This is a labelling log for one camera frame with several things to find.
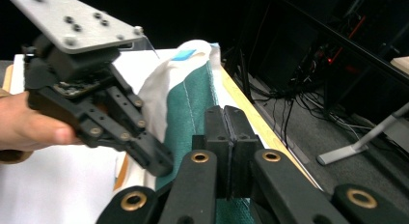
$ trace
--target gold washer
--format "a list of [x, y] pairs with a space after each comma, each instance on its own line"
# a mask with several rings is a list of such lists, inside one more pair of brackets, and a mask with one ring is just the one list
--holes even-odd
[[196, 163], [205, 163], [208, 161], [208, 155], [204, 153], [192, 154], [191, 159]]
[[[354, 197], [354, 195], [361, 195], [364, 196], [365, 198], [367, 198], [367, 201], [362, 201], [357, 199], [356, 197]], [[363, 191], [363, 190], [359, 190], [359, 189], [355, 189], [355, 188], [349, 188], [346, 191], [346, 196], [348, 197], [349, 201], [351, 201], [353, 204], [362, 207], [362, 208], [366, 208], [366, 209], [374, 209], [378, 206], [378, 203], [376, 202], [376, 200], [367, 192]]]
[[[140, 200], [135, 204], [128, 203], [128, 199], [132, 197], [139, 197]], [[134, 211], [144, 206], [145, 203], [147, 202], [147, 199], [148, 199], [147, 195], [145, 195], [142, 192], [139, 191], [130, 192], [123, 196], [123, 200], [121, 201], [121, 207], [126, 211]]]
[[274, 154], [274, 153], [271, 153], [271, 152], [267, 152], [267, 153], [262, 154], [262, 157], [263, 157], [265, 160], [270, 161], [270, 162], [278, 162], [278, 161], [281, 160], [281, 157], [280, 157], [279, 154]]

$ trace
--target metal plate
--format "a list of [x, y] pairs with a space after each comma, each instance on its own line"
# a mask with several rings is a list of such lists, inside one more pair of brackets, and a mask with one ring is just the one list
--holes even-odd
[[144, 38], [132, 27], [78, 0], [11, 0], [61, 51], [68, 54]]

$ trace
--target human hand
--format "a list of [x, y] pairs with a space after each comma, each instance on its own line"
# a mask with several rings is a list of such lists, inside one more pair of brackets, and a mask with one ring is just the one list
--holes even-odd
[[71, 126], [27, 106], [28, 92], [0, 98], [0, 150], [24, 152], [79, 143]]

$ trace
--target blue tag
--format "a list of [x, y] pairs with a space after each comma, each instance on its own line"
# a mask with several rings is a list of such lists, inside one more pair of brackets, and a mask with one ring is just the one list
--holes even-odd
[[186, 60], [186, 59], [189, 59], [190, 56], [192, 56], [195, 51], [196, 51], [196, 49], [181, 50], [181, 51], [172, 59], [172, 61], [184, 61], [184, 60]]

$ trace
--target fingernail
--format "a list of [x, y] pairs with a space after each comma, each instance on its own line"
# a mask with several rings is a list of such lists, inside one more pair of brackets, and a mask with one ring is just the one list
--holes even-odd
[[67, 128], [58, 128], [54, 132], [54, 140], [58, 145], [69, 144], [69, 130]]

